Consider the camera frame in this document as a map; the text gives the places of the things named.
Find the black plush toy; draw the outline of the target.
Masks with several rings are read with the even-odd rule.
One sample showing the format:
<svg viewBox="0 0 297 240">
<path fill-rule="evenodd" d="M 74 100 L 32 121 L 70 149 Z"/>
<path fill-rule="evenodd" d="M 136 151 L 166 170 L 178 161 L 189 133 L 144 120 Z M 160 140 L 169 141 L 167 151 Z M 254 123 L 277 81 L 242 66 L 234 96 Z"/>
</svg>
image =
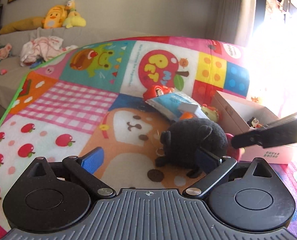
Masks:
<svg viewBox="0 0 297 240">
<path fill-rule="evenodd" d="M 189 169 L 189 178 L 197 178 L 205 170 L 204 160 L 197 150 L 206 150 L 217 157 L 227 153 L 228 140 L 225 132 L 214 121 L 206 118 L 184 119 L 174 122 L 160 135 L 164 155 L 155 159 L 157 167 L 174 165 Z"/>
</svg>

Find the hello kitty camera toy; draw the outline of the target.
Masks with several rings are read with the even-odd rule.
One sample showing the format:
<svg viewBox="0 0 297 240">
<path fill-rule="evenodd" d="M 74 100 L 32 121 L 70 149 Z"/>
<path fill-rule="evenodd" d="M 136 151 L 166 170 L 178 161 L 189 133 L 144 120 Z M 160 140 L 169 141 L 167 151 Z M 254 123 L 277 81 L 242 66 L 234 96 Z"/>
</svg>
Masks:
<svg viewBox="0 0 297 240">
<path fill-rule="evenodd" d="M 211 121 L 215 123 L 219 121 L 219 111 L 217 108 L 202 104 L 201 110 Z"/>
</svg>

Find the orange plastic toy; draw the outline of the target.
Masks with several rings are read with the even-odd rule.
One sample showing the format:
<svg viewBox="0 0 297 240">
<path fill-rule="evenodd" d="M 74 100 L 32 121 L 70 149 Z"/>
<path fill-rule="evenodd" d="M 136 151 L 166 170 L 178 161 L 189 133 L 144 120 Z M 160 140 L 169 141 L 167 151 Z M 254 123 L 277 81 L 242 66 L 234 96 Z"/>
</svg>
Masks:
<svg viewBox="0 0 297 240">
<path fill-rule="evenodd" d="M 190 112 L 183 112 L 182 115 L 180 116 L 180 120 L 185 120 L 185 119 L 192 119 L 195 118 L 196 116 Z"/>
</svg>

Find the blue wet wipes packet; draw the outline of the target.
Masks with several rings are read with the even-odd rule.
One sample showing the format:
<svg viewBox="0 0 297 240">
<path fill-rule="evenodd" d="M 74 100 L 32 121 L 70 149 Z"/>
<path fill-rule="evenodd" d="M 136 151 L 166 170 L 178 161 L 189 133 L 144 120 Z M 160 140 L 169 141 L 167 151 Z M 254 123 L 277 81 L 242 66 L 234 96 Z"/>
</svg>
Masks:
<svg viewBox="0 0 297 240">
<path fill-rule="evenodd" d="M 182 115 L 183 112 L 178 110 L 178 106 L 182 102 L 199 105 L 201 108 L 201 105 L 198 102 L 182 92 L 169 93 L 146 101 L 148 105 L 155 108 L 171 121 L 178 121 L 180 116 Z M 209 119 L 202 112 L 202 110 L 195 113 L 194 115 L 196 116 L 195 118 Z"/>
</svg>

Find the red hooded doll keychain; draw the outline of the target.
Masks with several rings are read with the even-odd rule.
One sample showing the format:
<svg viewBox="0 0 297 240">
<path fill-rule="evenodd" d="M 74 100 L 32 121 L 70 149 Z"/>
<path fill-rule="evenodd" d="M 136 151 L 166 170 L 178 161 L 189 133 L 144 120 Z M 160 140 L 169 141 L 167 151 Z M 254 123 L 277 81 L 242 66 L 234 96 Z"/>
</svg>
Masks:
<svg viewBox="0 0 297 240">
<path fill-rule="evenodd" d="M 156 98 L 156 97 L 173 93 L 173 92 L 174 92 L 174 88 L 154 85 L 147 89 L 147 91 L 143 94 L 143 98 L 145 101 L 147 101 L 149 99 Z"/>
</svg>

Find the small wooden doll figure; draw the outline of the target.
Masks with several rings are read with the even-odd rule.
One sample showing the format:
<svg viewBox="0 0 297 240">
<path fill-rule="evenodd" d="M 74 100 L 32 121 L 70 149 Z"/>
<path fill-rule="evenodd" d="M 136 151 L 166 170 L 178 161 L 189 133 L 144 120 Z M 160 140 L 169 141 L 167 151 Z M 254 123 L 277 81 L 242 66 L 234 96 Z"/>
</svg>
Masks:
<svg viewBox="0 0 297 240">
<path fill-rule="evenodd" d="M 252 117 L 247 121 L 247 124 L 250 128 L 261 128 L 262 124 L 259 123 L 259 120 L 257 120 L 257 118 Z"/>
</svg>

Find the colourful cartoon play mat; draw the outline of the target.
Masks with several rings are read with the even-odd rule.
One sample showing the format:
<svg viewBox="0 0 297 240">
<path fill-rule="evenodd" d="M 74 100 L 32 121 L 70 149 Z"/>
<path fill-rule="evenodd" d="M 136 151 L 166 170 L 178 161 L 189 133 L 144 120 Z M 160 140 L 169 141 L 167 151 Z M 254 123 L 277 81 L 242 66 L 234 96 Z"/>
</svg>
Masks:
<svg viewBox="0 0 297 240">
<path fill-rule="evenodd" d="M 279 120 L 251 114 L 244 48 L 185 37 L 135 37 L 71 50 L 29 72 L 0 121 L 0 239 L 297 239 L 294 144 L 233 148 L 233 136 Z M 205 177 L 157 167 L 174 122 L 143 94 L 174 88 L 218 109 L 237 165 L 205 199 L 182 192 Z M 94 176 L 116 191 L 95 199 L 63 159 L 96 147 Z"/>
</svg>

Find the white pink crumpled cloth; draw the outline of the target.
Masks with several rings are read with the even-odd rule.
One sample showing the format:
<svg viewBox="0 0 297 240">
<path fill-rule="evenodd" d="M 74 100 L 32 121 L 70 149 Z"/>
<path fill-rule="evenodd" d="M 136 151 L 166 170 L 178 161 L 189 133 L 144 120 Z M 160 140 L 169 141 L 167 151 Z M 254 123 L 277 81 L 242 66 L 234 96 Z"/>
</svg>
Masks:
<svg viewBox="0 0 297 240">
<path fill-rule="evenodd" d="M 47 62 L 67 51 L 78 48 L 76 45 L 63 47 L 63 39 L 57 36 L 39 37 L 25 43 L 20 53 L 20 65 L 31 66 L 38 60 Z"/>
</svg>

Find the pink pig plush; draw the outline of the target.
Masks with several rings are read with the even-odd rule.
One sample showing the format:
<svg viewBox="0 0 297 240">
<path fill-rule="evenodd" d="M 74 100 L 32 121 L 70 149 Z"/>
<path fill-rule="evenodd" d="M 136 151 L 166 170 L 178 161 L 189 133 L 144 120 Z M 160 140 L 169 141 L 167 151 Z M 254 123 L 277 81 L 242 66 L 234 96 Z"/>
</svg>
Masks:
<svg viewBox="0 0 297 240">
<path fill-rule="evenodd" d="M 12 45 L 9 43 L 6 44 L 4 47 L 0 48 L 0 60 L 6 59 L 9 56 L 11 50 Z"/>
</svg>

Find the yellow dog plush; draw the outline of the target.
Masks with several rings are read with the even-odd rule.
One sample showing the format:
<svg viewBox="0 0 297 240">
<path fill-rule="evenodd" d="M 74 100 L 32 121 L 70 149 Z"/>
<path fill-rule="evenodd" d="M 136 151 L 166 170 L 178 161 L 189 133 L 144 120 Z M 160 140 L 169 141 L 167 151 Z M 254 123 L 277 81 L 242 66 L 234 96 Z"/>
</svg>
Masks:
<svg viewBox="0 0 297 240">
<path fill-rule="evenodd" d="M 68 29 L 86 26 L 86 20 L 76 11 L 75 0 L 69 0 L 66 3 L 65 10 L 67 11 L 67 17 L 62 24 L 63 27 Z"/>
</svg>

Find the yellow long pillow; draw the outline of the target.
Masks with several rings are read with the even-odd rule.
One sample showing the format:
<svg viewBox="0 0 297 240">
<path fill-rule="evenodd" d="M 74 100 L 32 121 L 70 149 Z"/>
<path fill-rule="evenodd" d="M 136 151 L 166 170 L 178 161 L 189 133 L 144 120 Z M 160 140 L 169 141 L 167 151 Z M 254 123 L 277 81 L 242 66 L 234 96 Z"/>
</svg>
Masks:
<svg viewBox="0 0 297 240">
<path fill-rule="evenodd" d="M 17 31 L 28 31 L 42 28 L 43 17 L 31 17 L 20 21 L 9 23 L 0 30 L 0 35 L 9 34 Z"/>
</svg>

